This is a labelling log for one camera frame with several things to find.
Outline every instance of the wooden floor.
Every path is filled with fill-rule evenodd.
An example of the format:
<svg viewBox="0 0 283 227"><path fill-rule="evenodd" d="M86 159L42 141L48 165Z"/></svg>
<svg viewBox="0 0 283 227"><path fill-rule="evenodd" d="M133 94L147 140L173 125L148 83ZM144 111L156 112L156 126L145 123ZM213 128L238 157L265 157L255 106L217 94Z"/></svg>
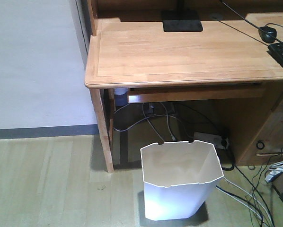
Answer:
<svg viewBox="0 0 283 227"><path fill-rule="evenodd" d="M248 176L258 170L241 169ZM237 172L225 175L249 188ZM189 220L149 221L142 190L141 169L105 171L98 135L0 140L0 227L252 226L248 209L216 189ZM264 181L259 190L283 227L277 194Z"/></svg>

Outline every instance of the baseboard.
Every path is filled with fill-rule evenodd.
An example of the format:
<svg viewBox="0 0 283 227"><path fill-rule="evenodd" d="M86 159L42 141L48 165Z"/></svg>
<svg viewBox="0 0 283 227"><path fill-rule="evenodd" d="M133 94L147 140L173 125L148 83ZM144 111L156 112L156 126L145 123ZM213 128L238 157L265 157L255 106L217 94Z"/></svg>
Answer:
<svg viewBox="0 0 283 227"><path fill-rule="evenodd" d="M1 139L21 139L53 136L97 135L97 124L41 128L0 129Z"/></svg>

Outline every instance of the wooden drawer cabinet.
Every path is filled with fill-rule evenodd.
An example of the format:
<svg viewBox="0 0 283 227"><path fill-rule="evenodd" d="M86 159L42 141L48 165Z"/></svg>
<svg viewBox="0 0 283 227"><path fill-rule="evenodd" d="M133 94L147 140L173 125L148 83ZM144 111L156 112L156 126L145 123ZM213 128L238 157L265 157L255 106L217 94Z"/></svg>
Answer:
<svg viewBox="0 0 283 227"><path fill-rule="evenodd" d="M260 165L283 148L283 82L267 86L262 98L217 101L240 166Z"/></svg>

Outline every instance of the wooden desk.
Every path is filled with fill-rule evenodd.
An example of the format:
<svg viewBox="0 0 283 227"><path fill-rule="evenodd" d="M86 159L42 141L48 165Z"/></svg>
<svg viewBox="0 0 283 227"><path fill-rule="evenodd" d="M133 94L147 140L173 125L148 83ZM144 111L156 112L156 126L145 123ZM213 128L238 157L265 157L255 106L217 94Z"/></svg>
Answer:
<svg viewBox="0 0 283 227"><path fill-rule="evenodd" d="M222 5L221 8L198 10L203 32L165 33L159 10L98 12L100 5L109 5L96 0L88 3L94 35L90 38L85 84L90 89L109 172L113 171L113 118L107 115L103 92L108 89L113 109L113 88L117 87L153 87L152 91L148 89L150 94L156 93L158 87L168 87L176 94L180 92L178 87L185 86L190 89L185 92L200 94L197 89L203 90L206 86L206 97L200 95L197 99L261 97L257 102L262 109L258 112L262 119L258 125L245 129L246 136L241 137L247 140L244 150L235 151L238 156L245 154L247 144L254 139L283 93L283 68L267 53L267 45L260 40L257 29L239 20ZM283 8L261 6L239 8L239 12L259 26L269 22L283 25ZM211 13L220 13L224 20L212 20ZM277 37L283 40L283 29L275 28ZM253 86L255 82L262 86ZM229 89L233 83L238 88L236 96L233 86ZM247 86L243 93L239 91L239 84ZM184 98L185 92L179 97L188 100ZM155 100L174 100L173 95L164 93L160 97ZM254 131L254 135L249 137L249 131Z"/></svg>

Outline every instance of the desk drawer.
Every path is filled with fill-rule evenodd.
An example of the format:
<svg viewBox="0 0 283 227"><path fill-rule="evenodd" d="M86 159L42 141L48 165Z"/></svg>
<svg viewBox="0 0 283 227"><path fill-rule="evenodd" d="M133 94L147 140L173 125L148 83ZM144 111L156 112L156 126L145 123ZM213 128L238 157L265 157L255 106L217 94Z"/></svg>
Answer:
<svg viewBox="0 0 283 227"><path fill-rule="evenodd" d="M152 87L131 88L128 91L129 103L188 101L226 98L261 97L265 91L262 84L220 85L205 87Z"/></svg>

